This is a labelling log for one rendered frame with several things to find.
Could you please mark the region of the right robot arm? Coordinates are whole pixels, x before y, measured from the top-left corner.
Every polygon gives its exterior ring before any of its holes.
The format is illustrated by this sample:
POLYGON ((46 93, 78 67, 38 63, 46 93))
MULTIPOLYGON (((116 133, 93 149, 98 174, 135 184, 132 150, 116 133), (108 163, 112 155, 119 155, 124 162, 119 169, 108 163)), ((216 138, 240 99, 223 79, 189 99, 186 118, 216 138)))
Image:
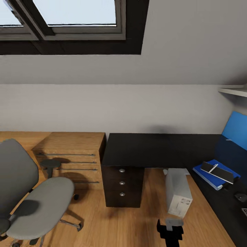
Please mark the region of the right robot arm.
POLYGON ((166 247, 179 247, 179 240, 182 240, 184 224, 182 219, 165 219, 166 225, 159 225, 157 222, 157 231, 160 232, 161 238, 166 241, 166 247))

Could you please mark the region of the mouse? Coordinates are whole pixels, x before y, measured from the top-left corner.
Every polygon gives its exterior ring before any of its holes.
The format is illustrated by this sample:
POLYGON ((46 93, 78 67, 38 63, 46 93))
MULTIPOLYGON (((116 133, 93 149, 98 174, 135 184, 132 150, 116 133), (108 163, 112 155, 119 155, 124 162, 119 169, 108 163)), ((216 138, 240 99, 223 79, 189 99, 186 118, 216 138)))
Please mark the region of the mouse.
POLYGON ((237 192, 234 195, 240 202, 247 202, 247 195, 245 195, 244 193, 241 192, 237 192))

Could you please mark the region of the notebook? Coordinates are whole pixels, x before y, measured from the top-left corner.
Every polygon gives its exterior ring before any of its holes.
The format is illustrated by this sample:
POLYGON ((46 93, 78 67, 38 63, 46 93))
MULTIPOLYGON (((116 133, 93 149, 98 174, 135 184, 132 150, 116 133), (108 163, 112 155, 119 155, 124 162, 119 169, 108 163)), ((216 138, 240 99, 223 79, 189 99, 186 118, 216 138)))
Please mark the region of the notebook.
MULTIPOLYGON (((214 165, 209 164, 207 162, 203 162, 203 164, 201 166, 201 170, 208 173, 213 167, 214 167, 214 165)), ((227 170, 216 167, 210 174, 233 184, 234 175, 233 175, 233 173, 231 173, 227 170)))

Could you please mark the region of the swivel chair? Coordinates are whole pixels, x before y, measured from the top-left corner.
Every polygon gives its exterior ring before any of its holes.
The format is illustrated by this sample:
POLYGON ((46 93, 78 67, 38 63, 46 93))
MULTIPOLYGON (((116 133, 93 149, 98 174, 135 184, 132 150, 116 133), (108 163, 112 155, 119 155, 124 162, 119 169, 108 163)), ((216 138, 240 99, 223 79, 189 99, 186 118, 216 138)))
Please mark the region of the swivel chair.
POLYGON ((15 139, 0 142, 0 241, 8 236, 15 240, 12 247, 19 247, 18 240, 31 240, 35 245, 41 237, 43 247, 45 235, 58 223, 82 229, 81 224, 61 220, 74 197, 74 183, 66 177, 52 177, 53 168, 61 166, 57 160, 44 160, 48 178, 39 181, 39 170, 28 152, 15 139), (30 193, 18 206, 15 206, 30 193))

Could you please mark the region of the folder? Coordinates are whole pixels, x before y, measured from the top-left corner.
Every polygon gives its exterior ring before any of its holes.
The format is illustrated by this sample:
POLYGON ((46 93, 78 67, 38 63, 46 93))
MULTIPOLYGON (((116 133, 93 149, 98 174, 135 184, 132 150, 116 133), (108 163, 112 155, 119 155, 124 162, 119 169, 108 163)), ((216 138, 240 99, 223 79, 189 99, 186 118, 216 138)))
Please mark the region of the folder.
MULTIPOLYGON (((233 175, 234 175, 233 181, 236 181, 236 180, 241 178, 241 176, 239 174, 237 174, 236 172, 232 171, 231 169, 229 169, 228 167, 226 167, 222 163, 218 162, 217 160, 211 160, 211 161, 209 161, 207 163, 212 164, 214 166, 215 166, 215 164, 218 164, 218 165, 216 165, 216 167, 219 167, 221 169, 224 169, 224 170, 227 170, 227 171, 233 173, 233 175)), ((229 182, 227 182, 225 180, 222 180, 222 179, 210 174, 210 172, 207 173, 207 172, 201 170, 201 166, 202 166, 202 164, 199 165, 199 166, 194 167, 193 170, 200 177, 202 177, 207 183, 209 183, 214 189, 216 189, 217 191, 222 189, 223 187, 231 184, 231 183, 229 183, 229 182)))

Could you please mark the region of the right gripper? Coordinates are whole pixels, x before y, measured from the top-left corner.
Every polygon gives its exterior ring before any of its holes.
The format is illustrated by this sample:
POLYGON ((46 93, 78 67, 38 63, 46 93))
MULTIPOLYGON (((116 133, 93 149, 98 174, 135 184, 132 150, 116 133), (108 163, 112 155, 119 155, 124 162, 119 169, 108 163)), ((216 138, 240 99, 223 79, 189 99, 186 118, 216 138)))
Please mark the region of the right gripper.
POLYGON ((161 238, 167 239, 173 237, 178 243, 182 240, 183 228, 182 226, 172 226, 173 231, 167 231, 166 226, 159 225, 159 220, 157 222, 157 231, 160 232, 161 238))

